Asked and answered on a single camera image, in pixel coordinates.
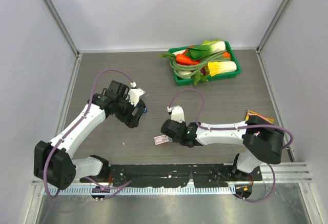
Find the blue stapler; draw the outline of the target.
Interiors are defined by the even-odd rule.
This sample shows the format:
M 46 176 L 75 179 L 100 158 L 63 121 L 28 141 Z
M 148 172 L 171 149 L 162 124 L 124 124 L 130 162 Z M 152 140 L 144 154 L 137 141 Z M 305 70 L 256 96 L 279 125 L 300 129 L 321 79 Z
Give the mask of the blue stapler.
M 142 110 L 143 114 L 147 113 L 148 108 L 146 107 L 146 104 L 143 100 L 139 100 L 138 104 L 137 104 L 137 108 L 139 110 Z

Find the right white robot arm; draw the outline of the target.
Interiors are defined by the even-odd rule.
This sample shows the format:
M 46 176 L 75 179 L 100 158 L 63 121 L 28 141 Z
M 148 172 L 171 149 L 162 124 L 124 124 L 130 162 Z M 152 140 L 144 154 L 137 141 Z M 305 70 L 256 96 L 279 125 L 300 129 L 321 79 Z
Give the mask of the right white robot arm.
M 205 123 L 177 122 L 167 119 L 161 133 L 173 142 L 189 148 L 212 144 L 232 144 L 245 147 L 236 155 L 231 168 L 236 180 L 244 180 L 262 163 L 281 163 L 284 133 L 277 126 L 259 116 L 236 124 L 211 125 Z

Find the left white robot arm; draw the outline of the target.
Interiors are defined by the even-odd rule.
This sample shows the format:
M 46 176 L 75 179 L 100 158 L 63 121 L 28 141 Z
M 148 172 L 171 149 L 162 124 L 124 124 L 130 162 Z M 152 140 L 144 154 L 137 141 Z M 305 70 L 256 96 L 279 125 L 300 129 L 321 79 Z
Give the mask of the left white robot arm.
M 87 136 L 109 116 L 115 116 L 129 128 L 138 126 L 146 109 L 141 97 L 145 91 L 111 81 L 102 93 L 93 94 L 82 112 L 49 142 L 40 141 L 34 148 L 34 176 L 64 190 L 74 180 L 90 177 L 104 182 L 110 174 L 109 162 L 96 155 L 84 159 L 73 156 Z

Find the toy white radish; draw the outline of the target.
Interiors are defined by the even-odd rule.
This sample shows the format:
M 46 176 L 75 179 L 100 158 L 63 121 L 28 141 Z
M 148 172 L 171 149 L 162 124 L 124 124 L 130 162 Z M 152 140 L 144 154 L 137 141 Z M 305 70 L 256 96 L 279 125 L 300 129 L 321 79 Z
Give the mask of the toy white radish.
M 192 71 L 179 70 L 176 71 L 176 75 L 181 79 L 190 79 L 192 75 Z

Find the toy green long beans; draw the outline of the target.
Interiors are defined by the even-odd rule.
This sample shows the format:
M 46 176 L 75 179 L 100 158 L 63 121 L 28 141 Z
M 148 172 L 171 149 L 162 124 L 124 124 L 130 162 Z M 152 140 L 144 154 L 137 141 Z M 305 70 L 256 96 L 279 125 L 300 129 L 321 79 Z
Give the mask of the toy green long beans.
M 223 62 L 231 60 L 231 54 L 227 51 L 221 51 L 210 56 L 207 56 L 201 60 L 196 65 L 181 65 L 177 62 L 177 57 L 173 53 L 161 54 L 160 57 L 168 58 L 169 65 L 173 69 L 174 73 L 178 75 L 178 71 L 191 71 L 194 74 L 196 71 L 199 72 L 203 67 L 209 62 Z

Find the colourful candy bag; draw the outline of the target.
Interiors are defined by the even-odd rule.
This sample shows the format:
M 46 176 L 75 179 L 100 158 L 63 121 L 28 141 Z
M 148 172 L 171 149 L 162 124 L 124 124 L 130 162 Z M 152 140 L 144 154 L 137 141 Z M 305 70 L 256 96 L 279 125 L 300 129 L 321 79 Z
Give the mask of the colourful candy bag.
M 249 120 L 250 116 L 259 116 L 260 118 L 266 120 L 267 122 L 273 124 L 274 123 L 274 119 L 273 118 L 269 118 L 269 117 L 265 117 L 255 111 L 252 111 L 250 109 L 247 110 L 247 114 L 246 114 L 246 117 L 245 117 L 245 120 Z

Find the toy orange carrot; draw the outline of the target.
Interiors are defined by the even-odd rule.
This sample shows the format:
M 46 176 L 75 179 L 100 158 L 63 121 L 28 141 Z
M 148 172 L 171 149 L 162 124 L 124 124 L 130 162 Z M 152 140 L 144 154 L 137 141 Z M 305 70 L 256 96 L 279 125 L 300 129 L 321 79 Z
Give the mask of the toy orange carrot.
M 186 66 L 195 66 L 200 64 L 200 61 L 191 60 L 188 56 L 183 54 L 176 55 L 176 62 L 180 65 L 186 65 Z

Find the toy napa cabbage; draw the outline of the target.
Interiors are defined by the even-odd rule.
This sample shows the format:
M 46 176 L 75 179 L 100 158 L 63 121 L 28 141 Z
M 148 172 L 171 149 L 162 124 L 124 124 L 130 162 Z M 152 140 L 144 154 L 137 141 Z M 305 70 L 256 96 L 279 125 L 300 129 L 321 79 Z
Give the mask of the toy napa cabbage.
M 206 75 L 214 77 L 219 74 L 231 73 L 237 70 L 237 65 L 233 61 L 209 62 L 206 67 Z

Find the toy bok choy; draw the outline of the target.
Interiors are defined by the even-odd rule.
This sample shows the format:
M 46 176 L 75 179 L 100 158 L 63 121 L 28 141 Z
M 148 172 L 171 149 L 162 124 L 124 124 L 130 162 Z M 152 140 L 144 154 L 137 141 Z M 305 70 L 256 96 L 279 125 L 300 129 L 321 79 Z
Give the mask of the toy bok choy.
M 224 51 L 225 49 L 226 44 L 224 41 L 206 41 L 203 44 L 188 47 L 187 56 L 192 60 L 198 60 Z

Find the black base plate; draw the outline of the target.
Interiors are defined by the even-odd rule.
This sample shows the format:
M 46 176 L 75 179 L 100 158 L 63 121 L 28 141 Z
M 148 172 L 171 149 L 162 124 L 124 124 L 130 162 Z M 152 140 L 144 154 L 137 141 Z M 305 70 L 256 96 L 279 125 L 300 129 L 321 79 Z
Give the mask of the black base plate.
M 130 181 L 134 188 L 184 188 L 190 180 L 196 188 L 225 187 L 230 182 L 261 181 L 259 167 L 251 173 L 226 164 L 111 165 L 102 179 L 120 186 Z

